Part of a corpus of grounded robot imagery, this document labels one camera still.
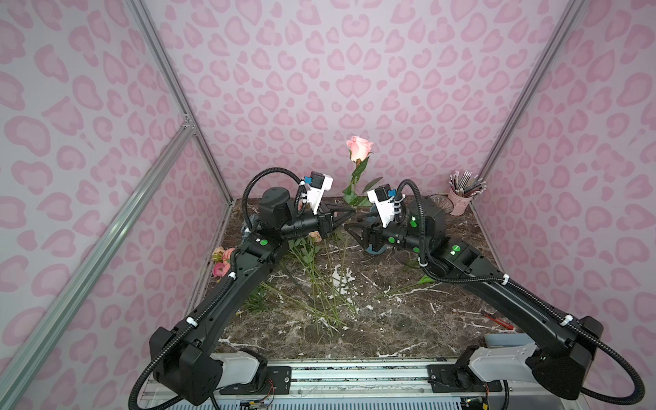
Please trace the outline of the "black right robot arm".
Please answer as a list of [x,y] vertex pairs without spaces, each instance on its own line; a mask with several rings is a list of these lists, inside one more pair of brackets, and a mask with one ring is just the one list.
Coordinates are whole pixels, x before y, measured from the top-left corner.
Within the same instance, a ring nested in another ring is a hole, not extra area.
[[[628,360],[601,341],[602,324],[579,319],[545,302],[497,269],[473,245],[450,235],[446,212],[406,179],[395,190],[387,184],[369,191],[372,212],[359,215],[345,230],[363,249],[377,252],[395,247],[416,254],[423,274],[459,285],[519,327],[531,342],[520,348],[468,348],[461,355],[461,378],[484,382],[524,381],[541,385],[561,399],[585,395],[618,406],[635,405],[646,394],[645,384]],[[584,386],[589,369],[602,352],[628,374],[633,390],[608,396]]]

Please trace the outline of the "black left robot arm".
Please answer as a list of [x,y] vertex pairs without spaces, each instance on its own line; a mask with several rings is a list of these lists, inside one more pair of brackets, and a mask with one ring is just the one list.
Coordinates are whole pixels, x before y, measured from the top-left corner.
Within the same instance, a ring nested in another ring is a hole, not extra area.
[[290,249],[290,241],[312,232],[327,235],[343,225],[355,210],[336,203],[323,203],[333,179],[312,172],[298,177],[283,167],[265,169],[249,181],[242,196],[248,207],[249,194],[256,184],[271,174],[293,179],[296,194],[283,187],[264,192],[254,220],[246,217],[246,237],[228,261],[228,272],[218,285],[186,318],[172,329],[160,327],[150,338],[151,361],[138,377],[128,397],[128,407],[138,409],[139,394],[148,379],[155,379],[174,398],[161,404],[167,409],[180,401],[195,406],[214,401],[215,391],[235,387],[259,393],[275,386],[268,379],[268,361],[252,350],[239,350],[213,358],[219,336],[249,296],[266,280]]

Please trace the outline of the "pink artificial rose stem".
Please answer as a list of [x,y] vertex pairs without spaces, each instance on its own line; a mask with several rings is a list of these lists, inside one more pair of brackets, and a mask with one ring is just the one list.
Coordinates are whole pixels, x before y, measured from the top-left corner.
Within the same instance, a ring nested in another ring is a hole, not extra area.
[[367,192],[374,188],[375,184],[381,181],[381,177],[370,181],[361,192],[357,191],[357,186],[360,182],[369,164],[369,156],[372,152],[373,142],[359,136],[353,136],[346,142],[348,151],[350,152],[350,160],[355,164],[355,169],[351,173],[350,182],[343,190],[343,200],[348,203],[352,208],[360,208],[370,206]]

